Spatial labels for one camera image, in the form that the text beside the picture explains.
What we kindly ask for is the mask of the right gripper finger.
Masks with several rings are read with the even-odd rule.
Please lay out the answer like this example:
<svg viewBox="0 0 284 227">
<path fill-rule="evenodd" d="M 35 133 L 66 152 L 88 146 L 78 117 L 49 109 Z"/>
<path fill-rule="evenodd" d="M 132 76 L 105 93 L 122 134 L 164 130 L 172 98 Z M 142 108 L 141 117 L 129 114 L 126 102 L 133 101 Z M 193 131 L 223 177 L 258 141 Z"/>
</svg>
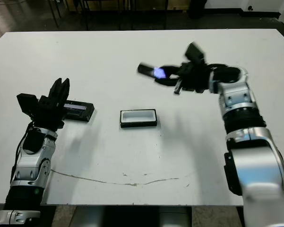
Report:
<svg viewBox="0 0 284 227">
<path fill-rule="evenodd" d="M 175 78 L 175 79 L 158 79 L 158 78 L 155 78 L 155 82 L 158 83 L 158 84 L 161 84 L 161 85 L 164 85 L 164 86 L 168 86 L 168 87 L 174 87 L 176 86 L 177 82 L 178 82 L 178 78 Z"/>
<path fill-rule="evenodd" d="M 162 69 L 165 74 L 178 74 L 180 67 L 174 65 L 163 65 L 160 67 L 160 69 Z"/>
</svg>

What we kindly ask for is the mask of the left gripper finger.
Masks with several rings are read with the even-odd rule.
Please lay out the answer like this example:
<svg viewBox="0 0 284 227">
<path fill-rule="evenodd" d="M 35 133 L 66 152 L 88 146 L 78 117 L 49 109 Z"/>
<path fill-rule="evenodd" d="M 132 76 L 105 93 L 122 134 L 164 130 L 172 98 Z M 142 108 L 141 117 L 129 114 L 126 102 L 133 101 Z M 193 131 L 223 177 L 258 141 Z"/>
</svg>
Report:
<svg viewBox="0 0 284 227">
<path fill-rule="evenodd" d="M 62 78 L 58 78 L 52 85 L 48 94 L 48 98 L 59 100 L 61 98 L 61 91 L 62 91 Z"/>
<path fill-rule="evenodd" d="M 64 104 L 67 101 L 67 98 L 69 96 L 69 89 L 70 89 L 70 81 L 69 78 L 66 78 L 60 86 L 59 91 L 59 107 L 63 107 Z"/>
</svg>

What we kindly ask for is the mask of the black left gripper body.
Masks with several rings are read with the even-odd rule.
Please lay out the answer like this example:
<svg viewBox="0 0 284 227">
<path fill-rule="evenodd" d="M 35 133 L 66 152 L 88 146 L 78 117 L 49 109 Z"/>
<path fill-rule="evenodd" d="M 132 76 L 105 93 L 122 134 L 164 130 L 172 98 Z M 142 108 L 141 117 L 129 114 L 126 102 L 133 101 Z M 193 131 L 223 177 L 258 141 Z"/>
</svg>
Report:
<svg viewBox="0 0 284 227">
<path fill-rule="evenodd" d="M 46 97 L 41 96 L 37 101 L 37 106 L 33 111 L 31 119 L 35 127 L 49 130 L 62 129 L 66 110 L 64 105 L 67 97 Z"/>
</svg>

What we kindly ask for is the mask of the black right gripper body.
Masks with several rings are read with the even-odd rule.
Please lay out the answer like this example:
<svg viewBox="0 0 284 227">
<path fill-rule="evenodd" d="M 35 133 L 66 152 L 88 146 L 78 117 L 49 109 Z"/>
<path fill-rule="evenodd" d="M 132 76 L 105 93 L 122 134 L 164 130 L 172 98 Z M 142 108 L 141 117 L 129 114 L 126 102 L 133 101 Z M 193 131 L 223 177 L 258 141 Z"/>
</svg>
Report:
<svg viewBox="0 0 284 227">
<path fill-rule="evenodd" d="M 174 94 L 179 95 L 181 89 L 203 93 L 209 88 L 211 68 L 205 60 L 184 62 L 174 66 L 174 75 L 178 76 Z"/>
</svg>

